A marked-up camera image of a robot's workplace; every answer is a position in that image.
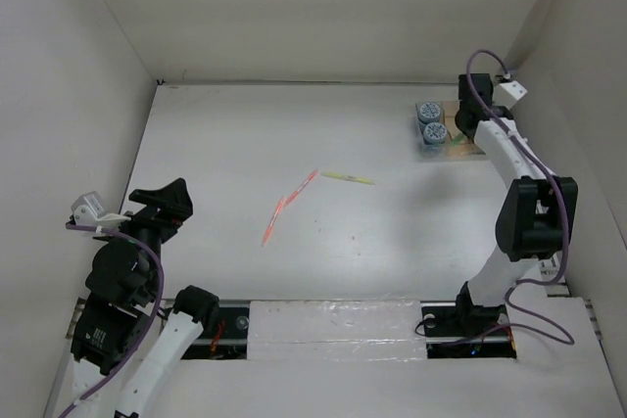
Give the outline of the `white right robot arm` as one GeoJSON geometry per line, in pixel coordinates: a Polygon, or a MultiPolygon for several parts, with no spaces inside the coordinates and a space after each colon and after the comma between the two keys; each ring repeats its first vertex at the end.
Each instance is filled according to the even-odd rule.
{"type": "Polygon", "coordinates": [[[458,78],[458,130],[489,158],[507,187],[495,226],[496,246],[456,298],[453,321],[470,338],[489,335],[511,306],[513,291],[533,284],[527,273],[541,260],[568,254],[578,197],[571,177],[549,170],[520,136],[513,116],[493,102],[487,73],[458,78]]]}

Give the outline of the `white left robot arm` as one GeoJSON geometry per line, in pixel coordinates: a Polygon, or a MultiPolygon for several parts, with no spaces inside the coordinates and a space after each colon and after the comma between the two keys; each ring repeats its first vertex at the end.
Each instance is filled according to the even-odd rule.
{"type": "Polygon", "coordinates": [[[199,287],[185,287],[162,308],[161,248],[193,214],[185,180],[128,198],[141,210],[110,212],[98,193],[83,194],[66,224],[103,245],[73,327],[73,397],[64,417],[146,416],[182,356],[217,327],[219,298],[199,287]]]}

